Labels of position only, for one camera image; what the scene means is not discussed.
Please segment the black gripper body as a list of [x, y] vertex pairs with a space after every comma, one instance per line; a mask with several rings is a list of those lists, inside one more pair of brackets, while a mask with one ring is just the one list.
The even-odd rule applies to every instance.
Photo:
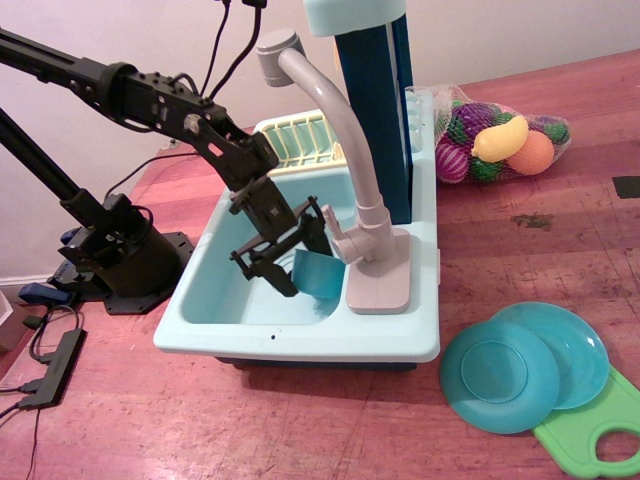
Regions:
[[257, 258], [272, 261], [302, 243], [300, 227], [303, 215], [322, 217], [316, 196], [309, 196], [297, 207], [291, 207], [277, 185], [267, 176], [252, 180], [230, 195], [230, 213], [244, 213], [257, 234], [231, 253], [241, 268]]

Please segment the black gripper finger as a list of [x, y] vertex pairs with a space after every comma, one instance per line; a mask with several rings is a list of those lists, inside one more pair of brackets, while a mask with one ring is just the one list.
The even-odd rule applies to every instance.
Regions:
[[262, 278], [284, 297], [294, 297], [299, 293], [291, 276], [270, 259], [257, 258], [250, 265], [244, 265], [242, 271], [247, 280]]
[[328, 257], [333, 256], [333, 251], [325, 233], [323, 218], [303, 215], [300, 227], [303, 231], [302, 243], [308, 251]]

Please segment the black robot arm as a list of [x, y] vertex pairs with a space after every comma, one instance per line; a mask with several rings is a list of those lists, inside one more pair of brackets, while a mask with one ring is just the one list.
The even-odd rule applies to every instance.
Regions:
[[[230, 255], [245, 278], [262, 278], [292, 297], [296, 286], [279, 259], [298, 245], [330, 253], [316, 198], [289, 205], [270, 179], [279, 160], [266, 137], [239, 129], [192, 83], [127, 63], [76, 58], [9, 31], [1, 34], [1, 61], [69, 89], [120, 126], [191, 145], [228, 188], [230, 212], [246, 215], [255, 229]], [[1, 141], [79, 223], [61, 248], [66, 264], [54, 282], [58, 289], [80, 301], [100, 301], [112, 315], [146, 313], [172, 294], [193, 252], [184, 234], [159, 232], [151, 212], [123, 194], [96, 199], [8, 115], [1, 118]]]

